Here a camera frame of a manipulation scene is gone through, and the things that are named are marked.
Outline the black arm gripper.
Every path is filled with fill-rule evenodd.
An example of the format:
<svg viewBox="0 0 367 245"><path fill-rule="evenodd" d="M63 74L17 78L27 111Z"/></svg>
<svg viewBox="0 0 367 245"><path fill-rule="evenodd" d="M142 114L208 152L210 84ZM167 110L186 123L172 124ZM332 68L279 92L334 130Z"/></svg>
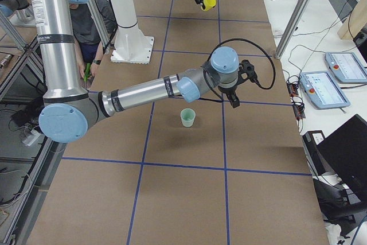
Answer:
<svg viewBox="0 0 367 245"><path fill-rule="evenodd" d="M225 87L224 84L218 86L220 92L226 94L232 108L240 106L240 101L236 95L236 90L239 85L243 84L247 80L258 85L257 73L255 72L255 66L248 60L242 60L239 64L238 77L235 84L228 84Z"/></svg>

